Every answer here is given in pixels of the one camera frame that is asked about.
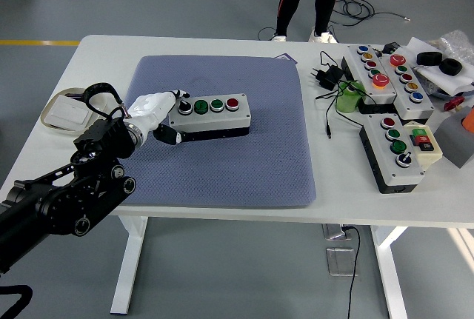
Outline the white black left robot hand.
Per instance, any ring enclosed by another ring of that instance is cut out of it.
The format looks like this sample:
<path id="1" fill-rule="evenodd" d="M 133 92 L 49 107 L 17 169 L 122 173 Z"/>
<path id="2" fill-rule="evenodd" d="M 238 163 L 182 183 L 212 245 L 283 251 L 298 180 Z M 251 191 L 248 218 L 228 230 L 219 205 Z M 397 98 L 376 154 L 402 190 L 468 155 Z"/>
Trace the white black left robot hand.
<path id="1" fill-rule="evenodd" d="M 149 132 L 158 128 L 177 100 L 189 97 L 190 94 L 183 90 L 139 96 L 128 109 L 128 115 L 124 119 L 135 148 L 139 149 L 144 145 Z"/>

